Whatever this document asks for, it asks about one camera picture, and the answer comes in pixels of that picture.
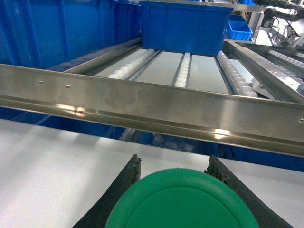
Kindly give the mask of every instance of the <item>small blue bin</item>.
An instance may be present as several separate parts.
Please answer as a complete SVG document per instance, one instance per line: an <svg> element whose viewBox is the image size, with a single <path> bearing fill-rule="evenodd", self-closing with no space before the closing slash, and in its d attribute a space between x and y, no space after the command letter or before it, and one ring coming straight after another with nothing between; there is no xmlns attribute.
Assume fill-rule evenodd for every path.
<svg viewBox="0 0 304 228"><path fill-rule="evenodd" d="M246 22L229 21L228 22L229 39L250 40L252 30Z"/></svg>
<svg viewBox="0 0 304 228"><path fill-rule="evenodd" d="M141 1L142 46L216 56L233 8Z"/></svg>
<svg viewBox="0 0 304 228"><path fill-rule="evenodd" d="M253 0L238 0L239 3L241 4L245 4L245 5L255 5L255 3L253 3Z"/></svg>

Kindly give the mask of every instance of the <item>roller conveyor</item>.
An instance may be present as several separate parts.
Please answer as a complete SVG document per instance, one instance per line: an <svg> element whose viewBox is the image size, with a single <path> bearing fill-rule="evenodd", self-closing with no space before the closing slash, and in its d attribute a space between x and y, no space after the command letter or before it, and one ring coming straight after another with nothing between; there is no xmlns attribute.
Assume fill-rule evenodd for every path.
<svg viewBox="0 0 304 228"><path fill-rule="evenodd" d="M69 74L1 65L1 84L6 85L0 95L1 106L278 153L304 154L301 84L295 81L297 88L288 84L293 80L291 74L265 61L259 51L226 41L221 57L189 53L190 59L183 63L185 54L151 49L133 53L137 46L138 40L134 40L128 41L125 49L124 44L112 47L108 54L93 55L94 59L66 70ZM120 58L120 48L126 57ZM244 73L240 74L226 55L235 56L254 78L267 85L265 88L275 99L298 104L245 98L257 95L242 77ZM221 59L228 67L220 64ZM187 61L190 67L183 78ZM94 75L98 76L72 74L81 72L96 72ZM238 93L227 83L233 74L238 81L235 84L249 94L233 96Z"/></svg>

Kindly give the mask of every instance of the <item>conveyor lane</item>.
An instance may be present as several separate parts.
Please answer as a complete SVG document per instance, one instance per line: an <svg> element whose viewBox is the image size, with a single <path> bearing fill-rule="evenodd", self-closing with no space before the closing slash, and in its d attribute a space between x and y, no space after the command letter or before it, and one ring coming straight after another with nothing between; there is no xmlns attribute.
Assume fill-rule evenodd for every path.
<svg viewBox="0 0 304 228"><path fill-rule="evenodd" d="M213 57L192 55L189 89L228 94Z"/></svg>
<svg viewBox="0 0 304 228"><path fill-rule="evenodd" d="M136 81L171 86L181 57L180 53L161 53Z"/></svg>
<svg viewBox="0 0 304 228"><path fill-rule="evenodd" d="M237 71L242 75L247 83L251 83L254 78L252 74L236 59L230 59Z"/></svg>
<svg viewBox="0 0 304 228"><path fill-rule="evenodd" d="M125 66L126 64L130 63L132 60L134 60L136 57L138 57L140 54L144 53L145 51L146 49L139 49L138 51L135 51L134 53L130 54L126 58L123 58L122 60L108 67L107 69L99 72L95 76L108 77L110 74L120 69L121 67Z"/></svg>

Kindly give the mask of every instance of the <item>plastic container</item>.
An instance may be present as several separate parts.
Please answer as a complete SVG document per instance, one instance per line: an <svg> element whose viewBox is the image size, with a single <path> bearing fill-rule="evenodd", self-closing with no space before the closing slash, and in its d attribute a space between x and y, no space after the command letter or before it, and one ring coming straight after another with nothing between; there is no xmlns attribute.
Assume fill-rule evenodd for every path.
<svg viewBox="0 0 304 228"><path fill-rule="evenodd" d="M253 3L253 0L239 0L239 3L245 5L256 5L255 3Z"/></svg>
<svg viewBox="0 0 304 228"><path fill-rule="evenodd" d="M209 174L188 169L153 173L118 200L105 228L258 228L243 200Z"/></svg>
<svg viewBox="0 0 304 228"><path fill-rule="evenodd" d="M138 2L117 0L114 3L114 15L115 44L141 36L142 9Z"/></svg>
<svg viewBox="0 0 304 228"><path fill-rule="evenodd" d="M229 39L250 40L252 30L246 22L229 21L227 32Z"/></svg>
<svg viewBox="0 0 304 228"><path fill-rule="evenodd" d="M141 1L142 46L216 56L233 8Z"/></svg>
<svg viewBox="0 0 304 228"><path fill-rule="evenodd" d="M139 37L140 11L112 0L0 1L0 63L48 68Z"/></svg>

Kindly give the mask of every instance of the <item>metal frame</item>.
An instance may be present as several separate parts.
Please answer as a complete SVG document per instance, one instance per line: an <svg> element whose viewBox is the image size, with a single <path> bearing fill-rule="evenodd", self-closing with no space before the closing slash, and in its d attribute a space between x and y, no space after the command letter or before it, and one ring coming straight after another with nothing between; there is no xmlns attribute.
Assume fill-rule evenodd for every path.
<svg viewBox="0 0 304 228"><path fill-rule="evenodd" d="M192 4L200 6L222 6L222 7L231 7L234 11L237 12L262 12L265 10L265 6L258 5L245 5L245 4L229 4L229 3L219 3L219 2L199 2L199 1L183 1L183 0L153 0L158 2L167 2L167 3L182 3L182 4Z"/></svg>
<svg viewBox="0 0 304 228"><path fill-rule="evenodd" d="M301 85L298 83L297 89L292 88L292 79L281 72L277 65L235 42L228 41L228 45L230 51L275 99L304 104L304 91L299 89Z"/></svg>
<svg viewBox="0 0 304 228"><path fill-rule="evenodd" d="M304 157L304 105L0 65L0 106Z"/></svg>

